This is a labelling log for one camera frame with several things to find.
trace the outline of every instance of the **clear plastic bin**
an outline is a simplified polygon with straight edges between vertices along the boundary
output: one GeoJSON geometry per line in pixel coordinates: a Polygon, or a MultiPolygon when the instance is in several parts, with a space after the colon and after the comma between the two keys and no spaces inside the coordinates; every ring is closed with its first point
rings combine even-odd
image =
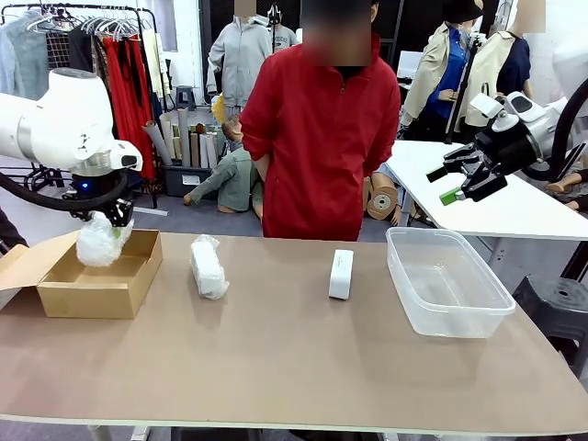
{"type": "Polygon", "coordinates": [[[466,239],[447,230],[392,228],[388,268],[419,334],[488,338],[515,301],[466,239]]]}

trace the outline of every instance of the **bubble wrap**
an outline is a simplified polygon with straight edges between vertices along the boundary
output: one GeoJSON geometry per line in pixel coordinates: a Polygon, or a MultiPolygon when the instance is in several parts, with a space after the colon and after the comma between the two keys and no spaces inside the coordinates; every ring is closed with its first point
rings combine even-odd
{"type": "Polygon", "coordinates": [[[75,245],[77,259],[86,266],[110,266],[120,257],[134,220],[123,228],[113,227],[104,213],[96,211],[80,230],[75,245]]]}
{"type": "Polygon", "coordinates": [[[200,234],[190,246],[190,265],[198,285],[198,294],[211,300],[222,298],[229,287],[217,257],[217,246],[219,241],[207,234],[200,234]]]}

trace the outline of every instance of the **navy shirt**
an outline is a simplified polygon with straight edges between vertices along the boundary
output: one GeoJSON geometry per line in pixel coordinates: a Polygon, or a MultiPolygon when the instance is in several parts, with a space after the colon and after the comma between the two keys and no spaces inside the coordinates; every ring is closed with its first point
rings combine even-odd
{"type": "Polygon", "coordinates": [[[525,39],[515,34],[513,47],[498,74],[496,89],[501,94],[509,96],[513,92],[523,92],[525,82],[531,77],[531,50],[525,39]]]}
{"type": "Polygon", "coordinates": [[[467,52],[461,46],[461,34],[459,30],[455,28],[449,28],[449,60],[447,62],[447,69],[441,78],[441,82],[437,86],[437,89],[433,92],[426,102],[426,109],[441,115],[445,119],[449,119],[451,115],[451,109],[453,108],[453,102],[451,101],[440,101],[439,92],[442,90],[455,90],[459,89],[459,82],[461,81],[461,75],[463,69],[468,63],[467,52]]]}

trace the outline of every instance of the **brown table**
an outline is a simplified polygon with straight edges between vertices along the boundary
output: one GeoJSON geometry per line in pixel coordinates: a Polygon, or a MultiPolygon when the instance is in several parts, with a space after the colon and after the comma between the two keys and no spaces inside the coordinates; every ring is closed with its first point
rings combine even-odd
{"type": "Polygon", "coordinates": [[[521,312],[490,340],[416,334],[386,246],[220,237],[231,286],[203,300],[190,234],[134,321],[46,319],[34,290],[0,311],[0,414],[78,424],[312,427],[434,434],[588,432],[588,396],[521,312]],[[334,250],[351,298],[329,300],[334,250]]]}

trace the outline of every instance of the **tabletop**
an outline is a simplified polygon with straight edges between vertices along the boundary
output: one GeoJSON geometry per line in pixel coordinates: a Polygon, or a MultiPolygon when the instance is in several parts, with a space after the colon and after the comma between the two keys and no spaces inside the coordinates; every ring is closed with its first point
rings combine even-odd
{"type": "Polygon", "coordinates": [[[426,175],[460,145],[396,141],[387,162],[438,228],[475,236],[588,240],[587,219],[515,175],[506,177],[506,188],[480,202],[467,199],[444,207],[439,197],[460,187],[465,176],[455,173],[430,183],[426,175]]]}
{"type": "Polygon", "coordinates": [[[0,417],[45,423],[406,433],[588,432],[588,395],[519,310],[488,340],[413,331],[386,245],[219,237],[231,285],[198,296],[190,234],[134,321],[48,319],[34,289],[0,311],[0,417]],[[334,250],[351,297],[328,298],[334,250]]]}

